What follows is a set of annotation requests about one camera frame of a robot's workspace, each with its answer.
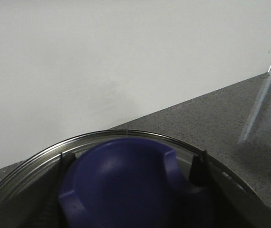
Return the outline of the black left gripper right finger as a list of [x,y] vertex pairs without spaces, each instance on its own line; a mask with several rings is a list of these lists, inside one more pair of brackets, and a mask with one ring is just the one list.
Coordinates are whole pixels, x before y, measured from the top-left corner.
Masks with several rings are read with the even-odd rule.
[[208,184],[206,155],[207,152],[203,151],[193,157],[188,180],[194,185],[207,186]]

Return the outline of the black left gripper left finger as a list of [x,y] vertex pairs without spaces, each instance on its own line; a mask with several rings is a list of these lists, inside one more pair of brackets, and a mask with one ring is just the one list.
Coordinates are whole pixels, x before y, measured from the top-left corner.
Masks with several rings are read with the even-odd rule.
[[63,179],[75,160],[75,155],[62,154],[60,156],[59,172],[50,196],[51,206],[48,208],[48,220],[45,224],[45,228],[68,228],[68,222],[60,206],[58,195]]

